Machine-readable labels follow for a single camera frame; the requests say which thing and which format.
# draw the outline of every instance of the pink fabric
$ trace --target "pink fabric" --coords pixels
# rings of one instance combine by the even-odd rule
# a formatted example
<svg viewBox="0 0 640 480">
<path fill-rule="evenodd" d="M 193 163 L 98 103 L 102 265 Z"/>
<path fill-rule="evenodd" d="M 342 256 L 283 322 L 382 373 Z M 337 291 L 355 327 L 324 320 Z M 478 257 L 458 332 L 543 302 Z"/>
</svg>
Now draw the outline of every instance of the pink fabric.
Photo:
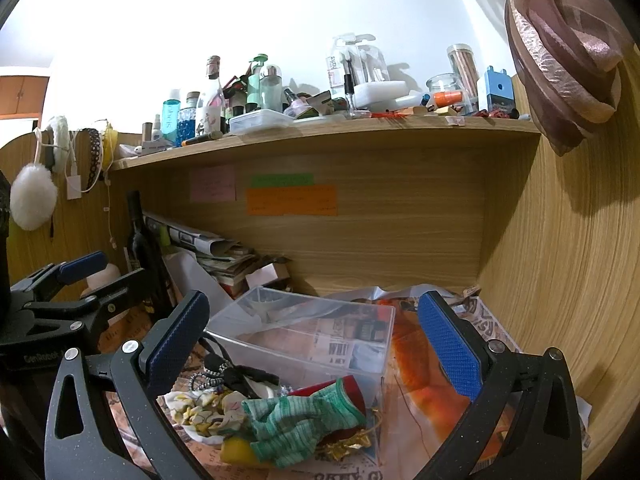
<svg viewBox="0 0 640 480">
<path fill-rule="evenodd" d="M 608 0 L 507 0 L 507 34 L 532 118 L 558 155 L 604 130 L 633 40 Z"/>
</svg>

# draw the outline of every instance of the clear plastic box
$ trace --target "clear plastic box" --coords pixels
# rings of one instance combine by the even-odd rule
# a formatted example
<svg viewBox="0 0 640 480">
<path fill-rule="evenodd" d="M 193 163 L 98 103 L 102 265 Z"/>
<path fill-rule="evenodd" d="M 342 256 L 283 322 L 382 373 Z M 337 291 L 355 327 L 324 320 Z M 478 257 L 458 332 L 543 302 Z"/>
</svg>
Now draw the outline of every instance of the clear plastic box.
<svg viewBox="0 0 640 480">
<path fill-rule="evenodd" d="M 268 126 L 291 126 L 293 118 L 274 112 L 273 110 L 256 110 L 248 114 L 238 115 L 229 119 L 229 133 L 244 135 L 248 130 L 267 128 Z"/>
<path fill-rule="evenodd" d="M 368 408 L 382 405 L 395 311 L 264 287 L 213 316 L 207 330 L 235 364 L 261 368 L 294 389 L 353 375 Z"/>
</svg>

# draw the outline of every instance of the white charging cable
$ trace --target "white charging cable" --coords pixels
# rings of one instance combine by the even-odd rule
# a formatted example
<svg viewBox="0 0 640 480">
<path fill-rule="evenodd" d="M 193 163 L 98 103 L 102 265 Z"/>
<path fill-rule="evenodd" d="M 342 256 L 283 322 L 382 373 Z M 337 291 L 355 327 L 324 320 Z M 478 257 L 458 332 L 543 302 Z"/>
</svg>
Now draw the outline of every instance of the white charging cable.
<svg viewBox="0 0 640 480">
<path fill-rule="evenodd" d="M 71 139 L 70 142 L 70 146 L 71 146 L 71 154 L 70 154 L 70 159 L 71 159 L 71 176 L 76 176 L 78 175 L 78 163 L 76 161 L 76 137 L 78 136 L 78 133 L 80 132 L 80 130 L 76 131 L 73 134 L 73 137 Z M 103 172 L 104 174 L 104 185 L 107 187 L 107 207 L 102 208 L 102 210 L 107 213 L 107 226 L 108 226 L 108 231 L 109 231 L 109 243 L 111 244 L 111 247 L 113 247 L 114 250 L 116 250 L 118 248 L 118 245 L 116 243 L 116 239 L 113 236 L 113 233 L 111 232 L 111 180 L 109 179 L 109 170 L 111 169 L 111 165 L 113 164 L 113 159 L 114 159 L 114 151 L 113 151 L 113 141 L 112 139 L 109 139 L 109 147 L 111 149 L 111 161 L 109 163 L 109 166 L 103 170 L 102 168 L 100 168 L 100 170 L 95 172 L 95 178 L 94 181 L 92 182 L 91 186 L 88 187 L 85 190 L 82 189 L 78 189 L 76 187 L 73 186 L 73 184 L 71 184 L 68 180 L 68 176 L 66 175 L 66 165 L 65 165 L 65 178 L 66 181 L 68 183 L 68 185 L 75 191 L 79 192 L 79 193 L 88 193 L 90 192 L 94 186 L 98 183 L 98 179 L 100 178 L 100 171 Z M 100 164 L 102 164 L 102 162 L 104 161 L 104 143 L 102 141 L 102 139 L 100 139 Z"/>
</svg>

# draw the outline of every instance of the white plastic container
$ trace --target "white plastic container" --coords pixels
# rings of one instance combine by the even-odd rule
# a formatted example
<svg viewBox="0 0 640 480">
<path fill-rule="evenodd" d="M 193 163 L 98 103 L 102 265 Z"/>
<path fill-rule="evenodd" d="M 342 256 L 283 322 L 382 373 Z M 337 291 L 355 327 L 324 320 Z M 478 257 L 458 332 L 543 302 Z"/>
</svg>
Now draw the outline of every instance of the white plastic container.
<svg viewBox="0 0 640 480">
<path fill-rule="evenodd" d="M 389 70 L 385 57 L 378 47 L 371 44 L 372 34 L 356 36 L 352 32 L 334 38 L 329 56 L 326 58 L 331 97 L 344 97 L 344 75 L 350 73 L 353 84 L 389 81 Z"/>
<path fill-rule="evenodd" d="M 248 114 L 238 115 L 229 120 L 229 133 L 231 135 L 244 135 L 250 130 L 268 128 L 270 126 L 291 126 L 293 118 L 273 110 L 256 110 Z"/>
<path fill-rule="evenodd" d="M 369 110 L 373 113 L 380 113 L 386 112 L 387 110 L 395 112 L 396 110 L 402 110 L 403 108 L 413 108 L 422 104 L 423 97 L 424 94 L 422 92 L 411 90 L 411 93 L 404 97 L 372 103 L 369 105 Z"/>
<path fill-rule="evenodd" d="M 364 83 L 354 88 L 356 108 L 366 108 L 380 101 L 391 101 L 409 95 L 405 81 L 379 81 Z"/>
<path fill-rule="evenodd" d="M 395 311 L 257 287 L 213 316 L 235 364 L 261 368 L 295 389 L 353 375 L 368 408 L 382 403 L 381 380 Z"/>
</svg>

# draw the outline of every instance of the yellow object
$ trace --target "yellow object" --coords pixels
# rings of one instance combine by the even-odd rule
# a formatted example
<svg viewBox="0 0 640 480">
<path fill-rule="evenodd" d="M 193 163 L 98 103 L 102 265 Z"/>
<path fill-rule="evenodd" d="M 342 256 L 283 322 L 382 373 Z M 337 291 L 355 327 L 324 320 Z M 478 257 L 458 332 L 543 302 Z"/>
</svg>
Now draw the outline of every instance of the yellow object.
<svg viewBox="0 0 640 480">
<path fill-rule="evenodd" d="M 220 461 L 225 464 L 241 465 L 258 469 L 269 469 L 273 467 L 271 462 L 260 462 L 248 440 L 239 436 L 232 436 L 222 443 Z"/>
<path fill-rule="evenodd" d="M 113 162 L 113 156 L 118 147 L 118 131 L 113 129 L 111 123 L 107 121 L 107 127 L 102 134 L 102 150 L 104 156 L 102 158 L 102 169 L 106 170 Z"/>
<path fill-rule="evenodd" d="M 334 444 L 327 444 L 321 450 L 331 460 L 336 462 L 340 461 L 344 457 L 352 454 L 354 451 L 362 449 L 363 447 L 370 447 L 371 439 L 369 438 L 369 431 L 360 430 L 351 438 L 339 440 Z"/>
</svg>

